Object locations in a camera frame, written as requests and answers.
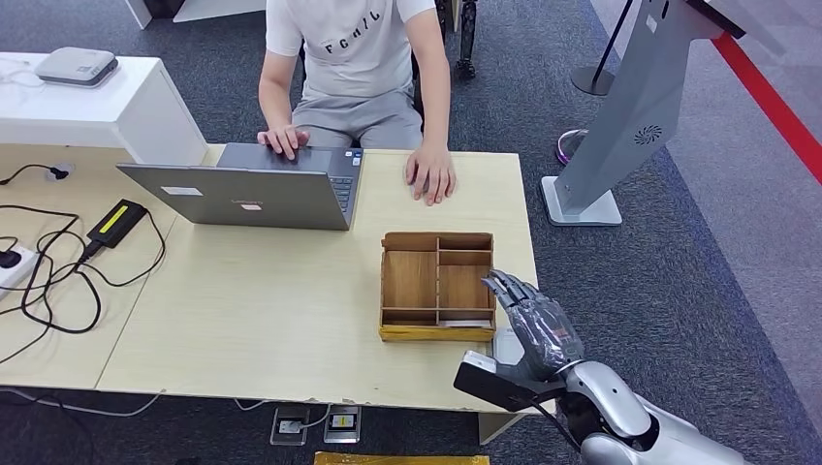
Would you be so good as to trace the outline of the person's left hand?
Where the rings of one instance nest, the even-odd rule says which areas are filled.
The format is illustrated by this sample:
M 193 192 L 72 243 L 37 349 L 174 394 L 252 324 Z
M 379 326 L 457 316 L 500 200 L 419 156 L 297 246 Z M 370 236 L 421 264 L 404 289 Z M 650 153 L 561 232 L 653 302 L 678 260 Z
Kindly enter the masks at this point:
M 415 201 L 428 206 L 443 202 L 457 186 L 451 152 L 445 145 L 424 141 L 408 157 L 405 179 Z

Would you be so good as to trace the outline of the person's right hand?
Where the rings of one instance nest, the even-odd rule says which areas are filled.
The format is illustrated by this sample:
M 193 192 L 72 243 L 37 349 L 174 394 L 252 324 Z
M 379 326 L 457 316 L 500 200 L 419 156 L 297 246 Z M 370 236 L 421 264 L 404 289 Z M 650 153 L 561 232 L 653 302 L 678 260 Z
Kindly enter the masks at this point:
M 273 129 L 259 132 L 257 141 L 272 149 L 276 154 L 284 156 L 290 161 L 297 159 L 297 152 L 306 146 L 310 135 L 300 130 L 296 125 L 287 124 L 276 126 Z

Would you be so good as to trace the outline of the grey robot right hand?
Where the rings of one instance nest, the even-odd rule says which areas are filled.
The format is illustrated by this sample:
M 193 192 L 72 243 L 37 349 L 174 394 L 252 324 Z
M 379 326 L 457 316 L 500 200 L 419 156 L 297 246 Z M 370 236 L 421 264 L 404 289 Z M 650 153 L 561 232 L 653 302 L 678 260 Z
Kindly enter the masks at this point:
M 491 269 L 482 283 L 502 305 L 523 348 L 519 365 L 532 379 L 548 381 L 585 359 L 583 341 L 558 301 L 500 269 Z

